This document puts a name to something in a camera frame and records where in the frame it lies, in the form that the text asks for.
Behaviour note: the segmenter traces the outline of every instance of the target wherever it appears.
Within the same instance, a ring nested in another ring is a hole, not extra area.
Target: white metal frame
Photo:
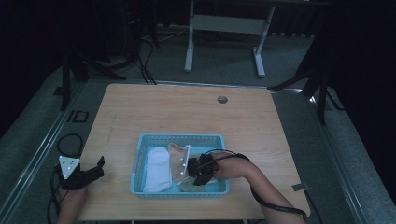
[[[266,20],[196,15],[194,14],[194,1],[190,0],[189,45],[187,46],[184,70],[190,72],[192,69],[192,56],[194,53],[194,42],[192,39],[194,30],[232,32],[261,36],[259,45],[253,48],[253,55],[256,61],[257,75],[264,77],[262,46],[268,34],[274,11],[275,7],[270,7]]]

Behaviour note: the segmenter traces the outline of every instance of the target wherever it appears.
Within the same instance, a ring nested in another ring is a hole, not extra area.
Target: blue plastic basket
[[[130,190],[140,198],[219,198],[230,189],[228,179],[220,179],[217,183],[205,185],[202,192],[183,192],[173,181],[173,186],[162,192],[143,192],[146,183],[146,166],[149,151],[155,147],[167,148],[169,143],[181,147],[191,145],[190,153],[201,154],[211,149],[225,149],[224,139],[218,134],[192,134],[192,133],[143,133],[137,143],[134,166],[132,170]]]

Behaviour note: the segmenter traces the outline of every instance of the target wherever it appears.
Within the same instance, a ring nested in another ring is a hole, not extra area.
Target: hand
[[[57,223],[75,223],[88,195],[87,186],[77,190],[65,190],[60,187],[58,192],[62,201]]]
[[[211,153],[213,160],[224,156],[230,156],[230,153],[220,152]],[[242,158],[228,158],[220,161],[216,161],[219,166],[219,170],[214,173],[215,178],[239,178],[247,177],[248,173],[255,165]]]

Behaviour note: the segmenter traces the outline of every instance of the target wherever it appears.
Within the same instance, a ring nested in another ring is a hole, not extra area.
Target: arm
[[[78,218],[79,211],[87,197],[87,187],[77,190],[64,190],[59,188],[61,196],[61,211],[59,212],[57,224],[72,224]]]
[[[213,159],[230,155],[228,153],[212,153]],[[291,203],[271,184],[262,171],[251,161],[241,158],[230,158],[217,161],[219,170],[216,178],[244,177],[259,197],[267,203],[285,207],[293,207]],[[260,205],[268,223],[305,223],[304,219],[292,213],[279,212]]]

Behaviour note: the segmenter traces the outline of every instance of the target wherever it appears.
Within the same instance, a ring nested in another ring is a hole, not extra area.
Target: tabletop
[[[219,97],[227,102],[220,103]],[[105,176],[89,186],[81,220],[261,219],[248,182],[231,179],[219,199],[141,199],[130,191],[142,133],[221,134],[226,149],[248,156],[274,186],[308,215],[287,139],[266,89],[111,84],[81,156],[81,169],[105,157]]]

